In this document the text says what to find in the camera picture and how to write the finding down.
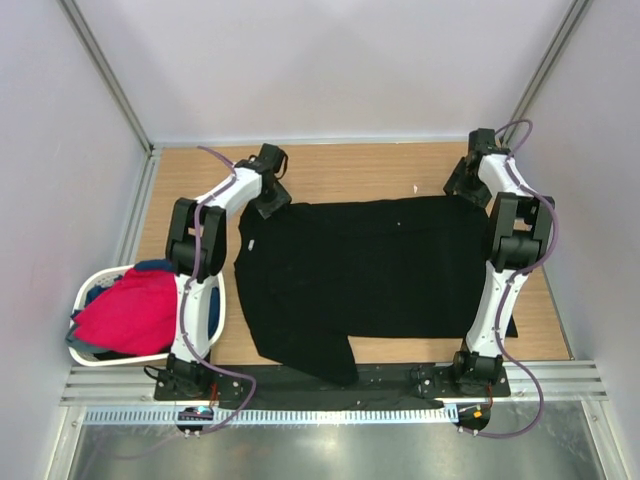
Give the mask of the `black t shirt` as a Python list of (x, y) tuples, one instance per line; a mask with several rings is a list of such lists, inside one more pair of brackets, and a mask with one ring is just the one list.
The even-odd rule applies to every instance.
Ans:
[(457, 196), (247, 207), (234, 263), (260, 356), (347, 386), (350, 339), (462, 338), (485, 283), (484, 209)]

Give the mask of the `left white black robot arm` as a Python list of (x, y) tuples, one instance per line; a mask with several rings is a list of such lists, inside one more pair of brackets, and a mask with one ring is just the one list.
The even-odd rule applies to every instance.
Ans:
[(236, 163), (205, 147), (229, 175), (208, 192), (180, 198), (173, 207), (165, 257), (177, 290), (175, 337), (166, 366), (156, 381), (157, 400), (200, 400), (213, 392), (216, 371), (209, 367), (211, 348), (225, 325), (222, 276), (227, 257), (227, 221), (253, 207), (267, 219), (291, 203), (282, 186), (288, 155), (263, 144), (256, 155)]

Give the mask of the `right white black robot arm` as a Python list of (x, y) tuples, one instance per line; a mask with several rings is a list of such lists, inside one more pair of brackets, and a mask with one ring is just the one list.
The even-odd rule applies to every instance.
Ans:
[(555, 247), (554, 200), (534, 190), (516, 166), (514, 153), (496, 140), (496, 131), (478, 128), (444, 192), (485, 207), (492, 203), (483, 254), (485, 281), (475, 319), (448, 379), (456, 394), (480, 396), (505, 385), (504, 339), (520, 291), (529, 274)]

